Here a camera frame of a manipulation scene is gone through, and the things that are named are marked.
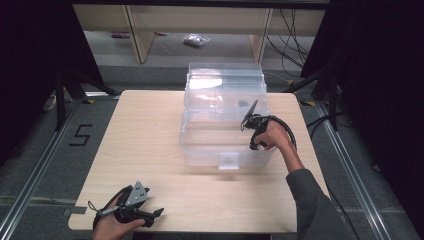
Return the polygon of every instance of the gray sleeve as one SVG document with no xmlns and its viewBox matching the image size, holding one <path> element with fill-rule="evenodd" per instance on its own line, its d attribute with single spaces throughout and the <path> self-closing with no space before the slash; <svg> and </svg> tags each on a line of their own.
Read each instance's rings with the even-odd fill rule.
<svg viewBox="0 0 424 240">
<path fill-rule="evenodd" d="M 294 171 L 286 180 L 296 202 L 299 239 L 350 239 L 339 214 L 308 169 Z"/>
</svg>

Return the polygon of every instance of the clear plastic container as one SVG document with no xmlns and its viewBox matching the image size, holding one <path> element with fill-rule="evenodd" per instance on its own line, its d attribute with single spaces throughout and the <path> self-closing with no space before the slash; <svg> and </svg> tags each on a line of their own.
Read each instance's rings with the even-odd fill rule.
<svg viewBox="0 0 424 240">
<path fill-rule="evenodd" d="M 266 84 L 258 64 L 190 64 L 180 148 L 189 166 L 265 166 L 273 151 L 250 150 L 253 130 L 240 124 L 253 102 L 266 115 Z"/>
</svg>

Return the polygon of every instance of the wooden table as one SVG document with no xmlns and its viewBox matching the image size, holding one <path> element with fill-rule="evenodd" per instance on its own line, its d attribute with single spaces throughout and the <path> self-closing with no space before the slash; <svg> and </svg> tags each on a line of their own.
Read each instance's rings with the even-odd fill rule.
<svg viewBox="0 0 424 240">
<path fill-rule="evenodd" d="M 165 208 L 157 232 L 296 232 L 295 203 L 279 151 L 263 168 L 189 167 L 179 149 L 184 92 L 125 91 L 113 113 L 76 203 L 102 208 L 121 188 L 140 180 L 149 187 L 144 211 Z M 298 152 L 326 192 L 296 97 L 269 93 L 268 109 L 292 129 Z M 72 214 L 69 227 L 90 230 L 95 212 Z"/>
</svg>

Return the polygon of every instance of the human hand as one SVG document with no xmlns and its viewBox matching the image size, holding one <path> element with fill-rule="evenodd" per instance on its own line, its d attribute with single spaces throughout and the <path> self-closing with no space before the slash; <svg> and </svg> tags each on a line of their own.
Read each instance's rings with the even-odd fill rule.
<svg viewBox="0 0 424 240">
<path fill-rule="evenodd" d="M 119 197 L 109 205 L 109 208 L 113 208 L 118 199 Z M 124 238 L 125 234 L 143 226 L 145 223 L 143 219 L 138 219 L 122 224 L 116 220 L 114 214 L 109 214 L 100 218 L 93 232 L 93 240 L 121 240 Z"/>
<path fill-rule="evenodd" d="M 268 146 L 265 147 L 265 150 L 269 150 L 276 146 L 278 149 L 282 150 L 287 144 L 291 144 L 291 140 L 287 131 L 281 126 L 278 122 L 274 120 L 268 121 L 268 126 L 266 131 L 254 139 L 255 144 L 260 142 L 265 142 Z"/>
</svg>

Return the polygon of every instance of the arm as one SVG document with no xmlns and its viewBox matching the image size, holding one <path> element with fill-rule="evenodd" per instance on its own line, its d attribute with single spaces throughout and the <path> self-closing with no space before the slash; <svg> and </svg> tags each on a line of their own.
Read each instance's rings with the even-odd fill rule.
<svg viewBox="0 0 424 240">
<path fill-rule="evenodd" d="M 286 130 L 271 120 L 266 132 L 255 138 L 255 143 L 261 141 L 268 144 L 265 150 L 275 146 L 283 155 L 289 171 L 286 180 L 296 202 L 299 239 L 350 239 L 330 199 L 303 166 Z"/>
</svg>

